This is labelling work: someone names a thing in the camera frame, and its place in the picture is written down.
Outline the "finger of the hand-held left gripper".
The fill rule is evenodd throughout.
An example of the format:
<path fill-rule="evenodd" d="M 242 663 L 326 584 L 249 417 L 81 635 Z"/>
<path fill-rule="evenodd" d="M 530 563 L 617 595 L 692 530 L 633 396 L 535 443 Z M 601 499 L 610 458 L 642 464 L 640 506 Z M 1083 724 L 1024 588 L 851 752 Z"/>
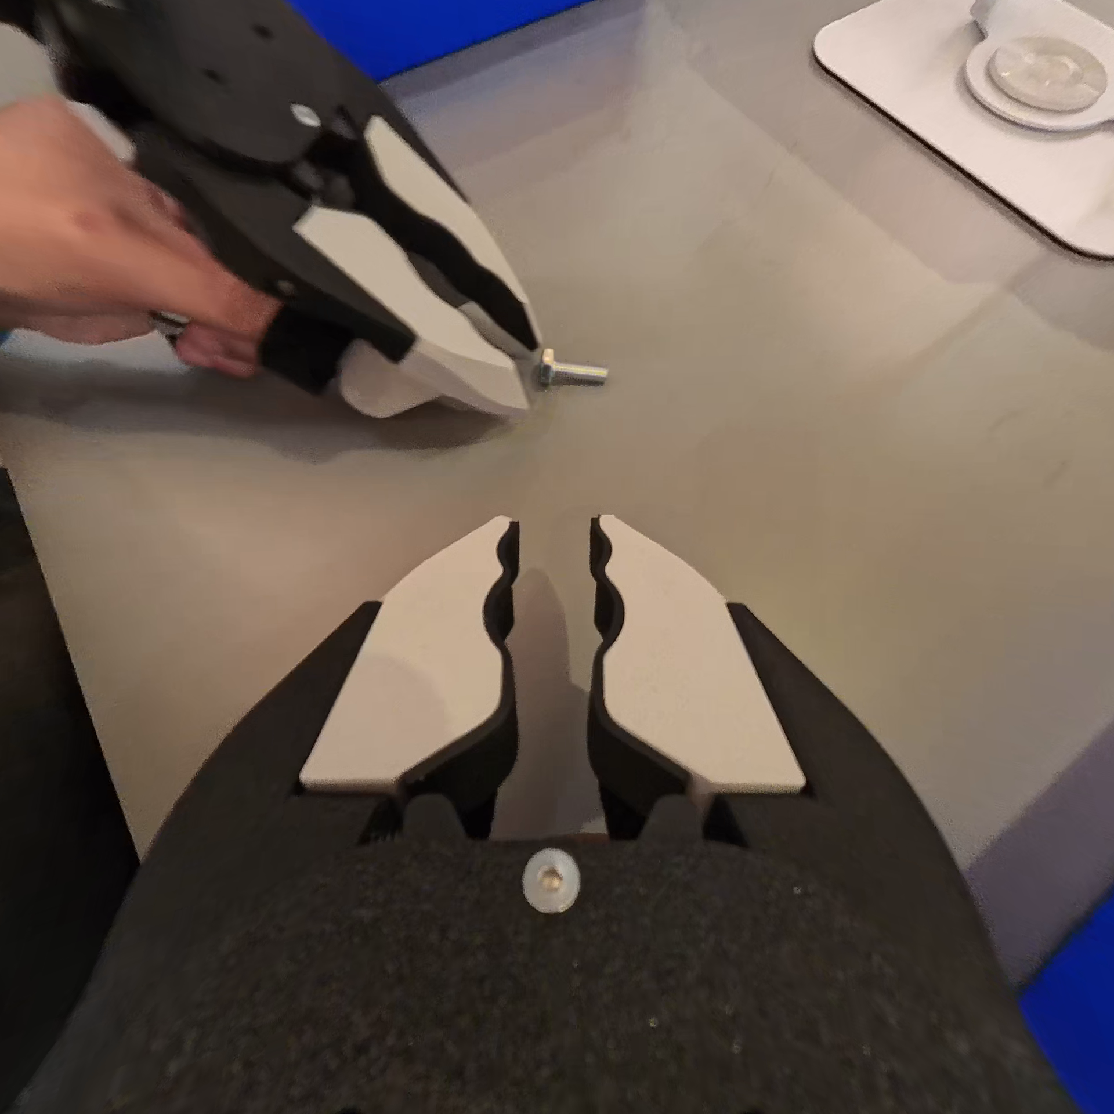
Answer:
<path fill-rule="evenodd" d="M 418 268 L 369 216 L 312 205 L 294 230 L 415 335 L 394 361 L 373 341 L 355 341 L 341 361 L 339 392 L 355 410 L 395 417 L 429 401 L 518 418 L 532 408 L 525 371 L 530 347 L 437 266 Z"/>
<path fill-rule="evenodd" d="M 369 169 L 357 172 L 357 209 L 418 258 L 420 277 L 453 308 L 476 305 L 483 333 L 505 352 L 542 347 L 530 298 L 500 244 L 456 183 L 385 114 L 366 121 Z"/>

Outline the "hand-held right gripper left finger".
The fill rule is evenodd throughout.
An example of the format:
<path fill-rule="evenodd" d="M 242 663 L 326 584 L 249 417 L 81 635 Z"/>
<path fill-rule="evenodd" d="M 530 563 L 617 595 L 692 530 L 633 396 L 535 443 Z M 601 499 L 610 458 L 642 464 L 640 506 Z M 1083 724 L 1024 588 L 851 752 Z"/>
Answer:
<path fill-rule="evenodd" d="M 507 637 L 519 521 L 498 514 L 381 600 L 299 771 L 308 792 L 444 794 L 490 823 L 519 750 Z"/>

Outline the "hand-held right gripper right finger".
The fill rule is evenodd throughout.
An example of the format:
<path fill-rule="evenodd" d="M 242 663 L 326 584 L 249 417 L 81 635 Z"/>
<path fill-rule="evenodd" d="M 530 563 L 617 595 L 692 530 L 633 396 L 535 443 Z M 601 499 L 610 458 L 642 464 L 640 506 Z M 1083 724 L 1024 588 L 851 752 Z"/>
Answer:
<path fill-rule="evenodd" d="M 668 795 L 797 795 L 807 778 L 727 596 L 617 514 L 591 521 L 587 750 L 610 823 Z"/>

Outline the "blue plastic bin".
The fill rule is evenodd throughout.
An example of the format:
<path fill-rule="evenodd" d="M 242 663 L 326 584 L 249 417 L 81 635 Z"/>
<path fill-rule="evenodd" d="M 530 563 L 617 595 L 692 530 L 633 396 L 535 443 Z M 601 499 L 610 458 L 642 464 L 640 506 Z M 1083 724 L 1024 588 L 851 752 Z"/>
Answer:
<path fill-rule="evenodd" d="M 582 1 L 292 1 L 334 48 L 376 80 L 582 6 Z"/>
<path fill-rule="evenodd" d="M 1113 1110 L 1113 893 L 1029 981 L 1024 1014 L 1085 1112 Z"/>

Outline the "silver bolt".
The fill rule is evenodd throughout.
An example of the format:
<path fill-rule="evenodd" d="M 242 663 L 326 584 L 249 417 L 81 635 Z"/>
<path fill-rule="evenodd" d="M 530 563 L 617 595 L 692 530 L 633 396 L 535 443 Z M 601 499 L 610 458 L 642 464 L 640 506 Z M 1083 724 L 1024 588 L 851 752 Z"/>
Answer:
<path fill-rule="evenodd" d="M 535 378 L 542 387 L 605 385 L 608 376 L 610 369 L 607 366 L 561 361 L 552 347 L 542 348 L 535 369 Z"/>

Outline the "grey desk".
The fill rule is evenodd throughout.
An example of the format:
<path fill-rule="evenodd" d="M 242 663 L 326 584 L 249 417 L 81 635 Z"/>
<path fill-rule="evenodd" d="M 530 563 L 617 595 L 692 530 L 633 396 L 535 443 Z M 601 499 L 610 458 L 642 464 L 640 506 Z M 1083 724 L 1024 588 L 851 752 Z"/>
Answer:
<path fill-rule="evenodd" d="M 823 73 L 844 1 L 598 1 L 390 92 L 561 357 L 387 422 L 158 336 L 13 338 L 2 460 L 146 853 L 355 605 L 523 525 L 497 830 L 589 827 L 591 520 L 697 567 L 900 762 L 1024 981 L 1113 881 L 1113 266 Z"/>

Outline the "person's left hand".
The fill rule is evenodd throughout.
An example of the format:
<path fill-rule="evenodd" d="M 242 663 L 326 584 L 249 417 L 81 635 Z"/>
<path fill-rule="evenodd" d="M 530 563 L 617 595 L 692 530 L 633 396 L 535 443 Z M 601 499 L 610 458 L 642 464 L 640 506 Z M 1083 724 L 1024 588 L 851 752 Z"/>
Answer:
<path fill-rule="evenodd" d="M 81 343 L 188 321 L 182 361 L 259 371 L 282 301 L 249 286 L 189 230 L 174 197 L 119 160 L 58 95 L 2 109 L 2 329 Z"/>

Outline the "white document stand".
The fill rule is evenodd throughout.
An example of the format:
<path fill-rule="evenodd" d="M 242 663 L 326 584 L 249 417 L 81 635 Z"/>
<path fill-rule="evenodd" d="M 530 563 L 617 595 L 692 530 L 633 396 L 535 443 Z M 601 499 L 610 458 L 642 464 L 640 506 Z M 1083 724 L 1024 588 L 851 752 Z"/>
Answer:
<path fill-rule="evenodd" d="M 1008 95 L 996 52 L 1020 38 L 1087 48 L 1108 87 L 1080 111 Z M 874 1 L 818 31 L 816 60 L 1054 240 L 1113 259 L 1113 3 Z"/>

